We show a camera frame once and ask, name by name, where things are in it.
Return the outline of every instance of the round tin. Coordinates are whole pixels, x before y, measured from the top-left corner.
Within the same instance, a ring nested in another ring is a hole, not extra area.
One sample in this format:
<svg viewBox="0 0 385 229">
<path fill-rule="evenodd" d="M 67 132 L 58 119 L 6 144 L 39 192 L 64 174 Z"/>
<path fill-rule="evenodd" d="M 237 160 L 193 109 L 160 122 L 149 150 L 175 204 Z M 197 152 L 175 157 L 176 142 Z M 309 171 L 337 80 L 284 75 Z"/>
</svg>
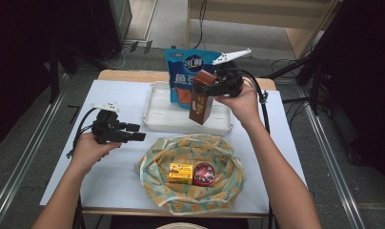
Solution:
<svg viewBox="0 0 385 229">
<path fill-rule="evenodd" d="M 209 163 L 200 163 L 193 170 L 193 183 L 198 186 L 210 186 L 215 181 L 215 171 Z"/>
</svg>

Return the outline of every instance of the plastic tray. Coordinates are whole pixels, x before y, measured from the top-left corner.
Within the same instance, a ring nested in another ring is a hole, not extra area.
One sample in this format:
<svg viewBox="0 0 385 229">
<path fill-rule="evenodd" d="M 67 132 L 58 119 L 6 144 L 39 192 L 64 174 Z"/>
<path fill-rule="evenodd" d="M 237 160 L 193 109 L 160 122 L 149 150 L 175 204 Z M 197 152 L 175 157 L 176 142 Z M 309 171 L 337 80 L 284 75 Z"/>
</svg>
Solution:
<svg viewBox="0 0 385 229">
<path fill-rule="evenodd" d="M 170 102 L 168 82 L 152 84 L 143 117 L 144 124 L 153 131 L 180 134 L 225 135 L 233 128 L 231 109 L 216 101 L 211 115 L 200 125 L 189 118 L 190 110 Z"/>
</svg>

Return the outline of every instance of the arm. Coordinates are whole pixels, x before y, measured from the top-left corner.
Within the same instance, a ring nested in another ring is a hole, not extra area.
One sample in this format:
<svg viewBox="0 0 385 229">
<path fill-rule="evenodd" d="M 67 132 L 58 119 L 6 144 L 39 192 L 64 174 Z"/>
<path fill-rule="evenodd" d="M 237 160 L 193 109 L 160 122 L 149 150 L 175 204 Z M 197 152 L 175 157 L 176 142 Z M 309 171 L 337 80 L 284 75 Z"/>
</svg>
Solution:
<svg viewBox="0 0 385 229">
<path fill-rule="evenodd" d="M 237 98 L 218 96 L 215 100 L 232 109 L 249 135 L 281 228 L 321 228 L 306 185 L 279 152 L 259 117 L 256 91 L 243 85 Z"/>
<path fill-rule="evenodd" d="M 83 178 L 93 164 L 120 145 L 114 142 L 100 145 L 92 133 L 81 135 L 71 163 L 32 228 L 72 228 Z"/>
</svg>

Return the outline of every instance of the small yellow package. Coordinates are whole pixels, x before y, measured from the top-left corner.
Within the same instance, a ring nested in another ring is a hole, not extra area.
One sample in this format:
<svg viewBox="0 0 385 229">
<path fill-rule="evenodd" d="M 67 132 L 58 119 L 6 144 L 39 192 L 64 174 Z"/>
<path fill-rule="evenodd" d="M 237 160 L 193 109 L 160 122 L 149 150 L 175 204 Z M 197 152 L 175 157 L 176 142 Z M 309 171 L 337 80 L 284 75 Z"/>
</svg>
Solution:
<svg viewBox="0 0 385 229">
<path fill-rule="evenodd" d="M 193 183 L 193 167 L 191 164 L 170 163 L 169 183 Z"/>
</svg>

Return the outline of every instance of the floral cloth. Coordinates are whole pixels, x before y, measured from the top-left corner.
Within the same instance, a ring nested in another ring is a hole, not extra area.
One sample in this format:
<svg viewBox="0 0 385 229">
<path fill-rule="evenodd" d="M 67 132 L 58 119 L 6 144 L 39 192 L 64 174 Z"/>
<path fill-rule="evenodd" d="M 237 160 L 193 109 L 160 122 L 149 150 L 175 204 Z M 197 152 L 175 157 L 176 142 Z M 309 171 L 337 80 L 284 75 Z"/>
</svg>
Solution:
<svg viewBox="0 0 385 229">
<path fill-rule="evenodd" d="M 215 171 L 209 187 L 169 183 L 170 163 L 195 165 L 207 162 Z M 214 135 L 182 135 L 159 138 L 135 164 L 148 197 L 175 215 L 231 209 L 246 177 L 233 147 Z"/>
</svg>

